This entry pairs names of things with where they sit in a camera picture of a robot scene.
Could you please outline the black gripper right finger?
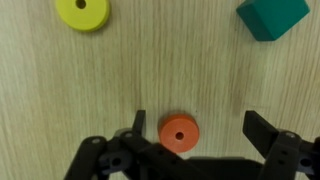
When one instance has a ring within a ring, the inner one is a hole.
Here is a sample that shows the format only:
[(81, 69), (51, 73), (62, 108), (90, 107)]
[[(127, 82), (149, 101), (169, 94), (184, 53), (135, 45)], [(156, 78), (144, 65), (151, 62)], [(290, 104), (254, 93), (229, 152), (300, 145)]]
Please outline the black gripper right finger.
[(243, 134), (265, 159), (258, 180), (294, 180), (297, 172), (320, 180), (320, 137), (313, 142), (279, 130), (256, 111), (246, 111)]

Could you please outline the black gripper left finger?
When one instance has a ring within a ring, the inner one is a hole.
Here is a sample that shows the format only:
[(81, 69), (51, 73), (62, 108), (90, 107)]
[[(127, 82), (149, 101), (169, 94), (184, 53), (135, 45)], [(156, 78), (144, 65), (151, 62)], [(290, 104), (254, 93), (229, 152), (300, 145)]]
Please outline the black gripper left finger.
[(146, 111), (138, 110), (133, 126), (119, 130), (111, 140), (103, 136), (84, 139), (64, 180), (108, 180), (122, 172), (129, 180), (207, 180), (190, 162), (144, 138)]

